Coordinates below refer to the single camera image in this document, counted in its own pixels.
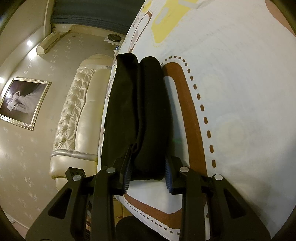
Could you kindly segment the cream tufted headboard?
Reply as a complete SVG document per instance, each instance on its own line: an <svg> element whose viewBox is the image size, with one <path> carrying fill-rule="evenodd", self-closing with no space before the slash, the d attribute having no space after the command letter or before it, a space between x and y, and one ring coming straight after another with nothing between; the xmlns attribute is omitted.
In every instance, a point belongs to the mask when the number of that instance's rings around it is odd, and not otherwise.
<svg viewBox="0 0 296 241"><path fill-rule="evenodd" d="M66 183L68 168L97 172L101 120L113 58L96 54L83 60L62 107L53 143L49 173L57 190Z"/></svg>

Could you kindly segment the dark teal curtain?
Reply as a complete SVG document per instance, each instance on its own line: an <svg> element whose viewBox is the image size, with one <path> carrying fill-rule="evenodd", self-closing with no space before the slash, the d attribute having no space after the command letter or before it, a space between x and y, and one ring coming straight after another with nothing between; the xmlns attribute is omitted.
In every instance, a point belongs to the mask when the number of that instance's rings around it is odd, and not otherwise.
<svg viewBox="0 0 296 241"><path fill-rule="evenodd" d="M59 0L55 1L53 24L75 24L128 33L144 0Z"/></svg>

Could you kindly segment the white patterned bed sheet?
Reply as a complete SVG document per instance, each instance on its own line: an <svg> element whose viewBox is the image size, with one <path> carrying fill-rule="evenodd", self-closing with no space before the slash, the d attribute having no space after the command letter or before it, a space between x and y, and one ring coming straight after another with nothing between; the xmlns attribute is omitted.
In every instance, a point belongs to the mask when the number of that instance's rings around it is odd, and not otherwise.
<svg viewBox="0 0 296 241"><path fill-rule="evenodd" d="M160 62L175 156L295 240L295 1L145 1L120 53Z"/></svg>

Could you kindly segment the white wall air conditioner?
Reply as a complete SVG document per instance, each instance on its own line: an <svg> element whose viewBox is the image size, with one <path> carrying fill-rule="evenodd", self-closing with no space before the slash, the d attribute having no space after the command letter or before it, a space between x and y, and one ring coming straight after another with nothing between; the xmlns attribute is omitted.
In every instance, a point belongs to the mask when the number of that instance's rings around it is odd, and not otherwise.
<svg viewBox="0 0 296 241"><path fill-rule="evenodd" d="M46 54L63 36L68 33L70 33L70 30L64 33L57 31L52 32L36 47L36 53L38 55Z"/></svg>

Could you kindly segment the black pants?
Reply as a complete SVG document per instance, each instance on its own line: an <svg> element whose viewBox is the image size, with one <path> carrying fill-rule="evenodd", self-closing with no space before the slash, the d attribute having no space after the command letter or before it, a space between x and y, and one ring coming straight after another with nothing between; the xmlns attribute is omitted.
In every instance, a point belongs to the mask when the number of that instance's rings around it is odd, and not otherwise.
<svg viewBox="0 0 296 241"><path fill-rule="evenodd" d="M111 166L130 152L131 180L162 180L171 156L172 125L158 59L148 56L138 61L132 53L117 55L104 122L102 165Z"/></svg>

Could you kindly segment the framed wall picture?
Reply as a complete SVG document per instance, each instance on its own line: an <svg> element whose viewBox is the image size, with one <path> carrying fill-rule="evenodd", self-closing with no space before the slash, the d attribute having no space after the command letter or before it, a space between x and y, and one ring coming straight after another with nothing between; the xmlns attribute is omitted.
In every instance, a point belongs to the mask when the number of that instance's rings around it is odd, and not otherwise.
<svg viewBox="0 0 296 241"><path fill-rule="evenodd" d="M50 81L14 77L1 93L1 120L33 131Z"/></svg>

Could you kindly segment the small table fan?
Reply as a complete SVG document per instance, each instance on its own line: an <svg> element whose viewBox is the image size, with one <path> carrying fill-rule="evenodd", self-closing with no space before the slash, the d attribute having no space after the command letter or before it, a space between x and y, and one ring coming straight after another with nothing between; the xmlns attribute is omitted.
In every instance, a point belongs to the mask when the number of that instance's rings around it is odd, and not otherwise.
<svg viewBox="0 0 296 241"><path fill-rule="evenodd" d="M104 39L107 43L112 44L112 45L120 45L120 43L124 40L123 37L121 37L118 34L115 33L110 33L108 34L105 39Z"/></svg>

